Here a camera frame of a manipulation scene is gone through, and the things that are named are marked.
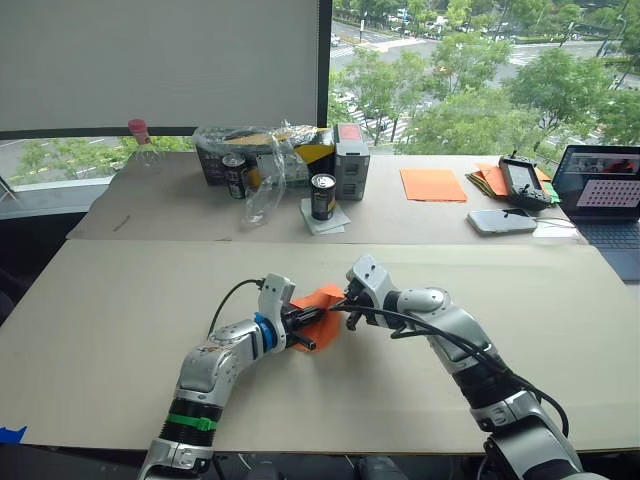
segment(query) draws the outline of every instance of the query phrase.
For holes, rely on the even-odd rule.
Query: smartphone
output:
[[[467,215],[467,221],[480,235],[533,232],[538,226],[535,219],[520,208],[476,210]]]

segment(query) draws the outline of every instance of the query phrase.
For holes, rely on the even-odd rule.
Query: green band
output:
[[[170,413],[167,417],[167,422],[179,423],[180,425],[187,425],[188,427],[195,427],[202,432],[208,432],[215,430],[217,423],[207,417],[187,417],[185,415],[178,415],[177,413]]]

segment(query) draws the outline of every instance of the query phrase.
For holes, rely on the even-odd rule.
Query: laptop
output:
[[[553,177],[564,213],[622,280],[640,280],[640,147],[569,145]]]

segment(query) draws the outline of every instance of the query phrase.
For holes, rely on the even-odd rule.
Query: blue tape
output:
[[[273,335],[273,327],[271,326],[271,322],[264,318],[262,315],[256,312],[255,314],[255,322],[260,327],[260,331],[262,332],[262,346],[264,347],[264,353],[267,353],[273,347],[276,346],[276,338]]]
[[[26,425],[20,430],[9,430],[8,428],[0,427],[0,443],[20,443],[26,431]]]

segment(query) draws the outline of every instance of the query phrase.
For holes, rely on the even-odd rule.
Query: blue ring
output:
[[[255,322],[262,332],[262,346],[264,348],[264,352],[267,353],[276,346],[276,339],[273,335],[271,322],[257,312],[255,314]]]

